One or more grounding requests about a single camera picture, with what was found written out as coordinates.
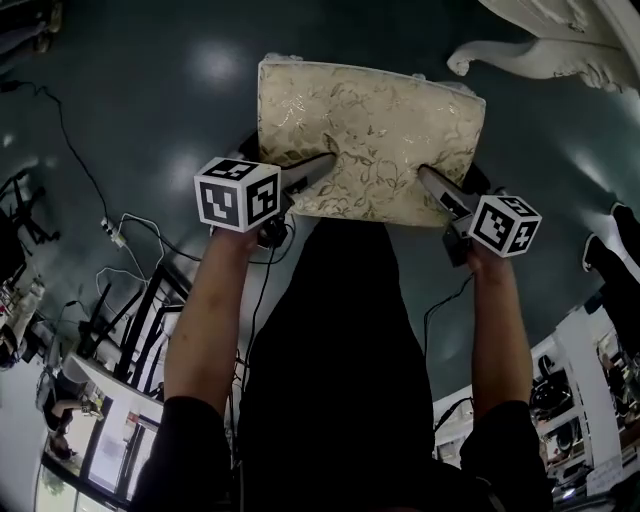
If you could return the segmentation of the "person's left forearm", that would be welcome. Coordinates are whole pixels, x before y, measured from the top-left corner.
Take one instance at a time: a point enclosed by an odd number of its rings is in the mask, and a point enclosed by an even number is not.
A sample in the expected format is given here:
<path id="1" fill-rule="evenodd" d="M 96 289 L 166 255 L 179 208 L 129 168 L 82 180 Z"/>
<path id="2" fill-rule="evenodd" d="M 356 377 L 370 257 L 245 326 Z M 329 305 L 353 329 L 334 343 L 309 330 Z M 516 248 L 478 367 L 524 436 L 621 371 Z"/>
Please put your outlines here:
<path id="1" fill-rule="evenodd" d="M 217 230 L 168 344 L 165 398 L 191 397 L 224 414 L 232 385 L 242 294 L 257 229 Z"/>

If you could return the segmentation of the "cream upholstered stool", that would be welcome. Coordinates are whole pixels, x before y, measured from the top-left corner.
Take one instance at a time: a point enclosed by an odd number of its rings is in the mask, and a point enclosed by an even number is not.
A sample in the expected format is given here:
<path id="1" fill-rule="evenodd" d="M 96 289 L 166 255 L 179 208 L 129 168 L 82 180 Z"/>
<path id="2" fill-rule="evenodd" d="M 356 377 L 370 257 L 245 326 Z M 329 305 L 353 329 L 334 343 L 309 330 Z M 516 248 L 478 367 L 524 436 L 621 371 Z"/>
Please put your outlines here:
<path id="1" fill-rule="evenodd" d="M 262 161 L 286 168 L 333 153 L 333 170 L 295 196 L 296 215 L 438 228 L 417 180 L 427 164 L 461 184 L 486 102 L 460 83 L 268 55 L 258 67 Z"/>

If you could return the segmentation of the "person's black clothing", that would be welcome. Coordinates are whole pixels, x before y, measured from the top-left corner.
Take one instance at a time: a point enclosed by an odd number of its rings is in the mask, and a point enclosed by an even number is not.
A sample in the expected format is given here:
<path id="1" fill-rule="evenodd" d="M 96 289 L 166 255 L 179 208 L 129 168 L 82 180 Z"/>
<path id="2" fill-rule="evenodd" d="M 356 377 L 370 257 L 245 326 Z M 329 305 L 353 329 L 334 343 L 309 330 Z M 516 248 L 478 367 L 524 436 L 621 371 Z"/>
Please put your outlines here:
<path id="1" fill-rule="evenodd" d="M 248 366 L 246 512 L 552 511 L 530 400 L 474 420 L 459 466 L 434 459 L 426 361 L 381 223 L 316 224 Z M 232 484 L 224 414 L 165 398 L 130 512 L 213 512 Z"/>

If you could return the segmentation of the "white ornate dressing table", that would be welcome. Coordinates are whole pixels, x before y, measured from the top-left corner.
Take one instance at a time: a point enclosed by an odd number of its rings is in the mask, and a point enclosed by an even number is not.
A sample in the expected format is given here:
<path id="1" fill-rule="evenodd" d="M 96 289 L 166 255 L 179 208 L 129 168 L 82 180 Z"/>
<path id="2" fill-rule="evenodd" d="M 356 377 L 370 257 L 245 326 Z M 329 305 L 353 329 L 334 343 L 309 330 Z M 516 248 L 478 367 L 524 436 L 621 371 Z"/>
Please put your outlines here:
<path id="1" fill-rule="evenodd" d="M 576 76 L 606 92 L 640 93 L 640 0 L 478 0 L 534 38 L 472 41 L 447 66 L 458 76 L 483 62 L 528 79 Z"/>

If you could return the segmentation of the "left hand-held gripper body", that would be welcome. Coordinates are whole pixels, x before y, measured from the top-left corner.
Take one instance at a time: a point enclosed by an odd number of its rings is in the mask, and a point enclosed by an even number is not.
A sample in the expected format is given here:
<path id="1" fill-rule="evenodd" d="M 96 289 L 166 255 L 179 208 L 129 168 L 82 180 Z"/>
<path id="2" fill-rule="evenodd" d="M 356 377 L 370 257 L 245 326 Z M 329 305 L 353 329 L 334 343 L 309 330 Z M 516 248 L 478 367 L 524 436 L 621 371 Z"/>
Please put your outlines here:
<path id="1" fill-rule="evenodd" d="M 238 233 L 258 231 L 258 246 L 275 249 L 286 236 L 289 196 L 309 185 L 313 166 L 290 169 L 232 158 L 214 158 L 194 177 L 200 221 Z"/>

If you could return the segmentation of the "white equipment shelf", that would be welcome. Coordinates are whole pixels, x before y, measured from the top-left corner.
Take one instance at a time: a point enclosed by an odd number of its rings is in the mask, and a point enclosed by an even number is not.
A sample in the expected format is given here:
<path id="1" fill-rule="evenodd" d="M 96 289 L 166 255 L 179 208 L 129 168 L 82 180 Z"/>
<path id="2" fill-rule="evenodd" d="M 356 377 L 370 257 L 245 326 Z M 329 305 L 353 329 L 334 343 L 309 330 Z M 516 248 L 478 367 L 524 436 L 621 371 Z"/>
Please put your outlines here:
<path id="1" fill-rule="evenodd" d="M 530 415 L 554 512 L 640 512 L 640 359 L 601 306 L 531 350 Z"/>

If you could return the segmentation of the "black office chair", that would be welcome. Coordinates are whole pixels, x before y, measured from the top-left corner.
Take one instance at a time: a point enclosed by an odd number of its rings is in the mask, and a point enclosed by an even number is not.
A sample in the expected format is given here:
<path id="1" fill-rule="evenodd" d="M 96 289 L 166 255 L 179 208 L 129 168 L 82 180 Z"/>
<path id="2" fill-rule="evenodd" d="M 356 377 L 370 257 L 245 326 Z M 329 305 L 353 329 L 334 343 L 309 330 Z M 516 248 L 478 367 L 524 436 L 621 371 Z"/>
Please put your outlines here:
<path id="1" fill-rule="evenodd" d="M 34 206 L 46 195 L 46 190 L 39 186 L 31 198 L 25 200 L 20 181 L 27 175 L 28 170 L 22 169 L 0 186 L 0 203 L 10 193 L 9 188 L 12 188 L 16 202 L 16 208 L 9 208 L 8 213 L 0 205 L 0 287 L 6 286 L 10 291 L 16 289 L 16 284 L 27 269 L 26 255 L 32 256 L 20 240 L 19 230 L 25 228 L 36 245 L 60 239 L 59 231 L 47 233 L 33 219 Z"/>

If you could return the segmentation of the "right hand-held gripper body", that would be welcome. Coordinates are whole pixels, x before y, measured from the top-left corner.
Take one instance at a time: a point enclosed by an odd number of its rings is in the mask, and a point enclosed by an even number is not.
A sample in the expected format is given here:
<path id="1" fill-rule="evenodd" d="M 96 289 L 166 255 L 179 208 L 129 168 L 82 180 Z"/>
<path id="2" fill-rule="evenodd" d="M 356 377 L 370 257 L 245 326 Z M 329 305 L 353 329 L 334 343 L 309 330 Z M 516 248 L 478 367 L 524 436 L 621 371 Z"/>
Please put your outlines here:
<path id="1" fill-rule="evenodd" d="M 482 195 L 472 210 L 445 189 L 442 207 L 451 219 L 442 240 L 453 267 L 466 263 L 473 241 L 501 258 L 526 253 L 542 221 L 519 196 Z"/>

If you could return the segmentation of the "white power strip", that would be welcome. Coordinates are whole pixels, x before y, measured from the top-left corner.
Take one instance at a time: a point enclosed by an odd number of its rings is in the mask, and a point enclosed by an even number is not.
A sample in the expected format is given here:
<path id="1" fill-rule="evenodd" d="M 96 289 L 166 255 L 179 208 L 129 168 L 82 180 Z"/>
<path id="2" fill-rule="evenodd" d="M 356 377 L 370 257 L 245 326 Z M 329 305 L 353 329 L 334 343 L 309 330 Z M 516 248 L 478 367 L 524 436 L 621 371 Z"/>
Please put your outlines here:
<path id="1" fill-rule="evenodd" d="M 127 241 L 124 236 L 121 234 L 120 229 L 115 226 L 107 217 L 104 217 L 101 220 L 101 228 L 107 234 L 110 241 L 113 242 L 118 248 L 123 248 Z"/>

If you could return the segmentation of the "black metal table frame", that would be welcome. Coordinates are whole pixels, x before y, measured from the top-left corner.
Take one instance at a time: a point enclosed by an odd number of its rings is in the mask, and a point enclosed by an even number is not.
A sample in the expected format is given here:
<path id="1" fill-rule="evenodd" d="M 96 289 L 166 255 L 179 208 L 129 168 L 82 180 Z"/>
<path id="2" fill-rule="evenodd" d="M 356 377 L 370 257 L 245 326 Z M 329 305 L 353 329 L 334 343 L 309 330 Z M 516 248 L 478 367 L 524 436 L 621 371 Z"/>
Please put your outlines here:
<path id="1" fill-rule="evenodd" d="M 191 284 L 172 264 L 160 264 L 149 284 L 140 288 L 111 318 L 103 315 L 107 285 L 87 321 L 79 326 L 76 349 L 85 361 L 111 364 L 110 375 L 160 402 L 164 379 L 158 375 L 163 350 L 170 337 L 170 323 L 182 312 Z"/>

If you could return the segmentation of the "person's right forearm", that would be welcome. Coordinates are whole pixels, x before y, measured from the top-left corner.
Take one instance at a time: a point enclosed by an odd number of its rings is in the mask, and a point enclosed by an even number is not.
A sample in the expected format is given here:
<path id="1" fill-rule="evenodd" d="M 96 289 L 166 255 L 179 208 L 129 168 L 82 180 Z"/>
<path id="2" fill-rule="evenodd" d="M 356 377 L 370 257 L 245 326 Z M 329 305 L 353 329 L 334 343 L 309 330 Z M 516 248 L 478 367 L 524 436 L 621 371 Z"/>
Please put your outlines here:
<path id="1" fill-rule="evenodd" d="M 475 242 L 472 393 L 474 420 L 511 401 L 530 400 L 533 363 L 511 262 Z"/>

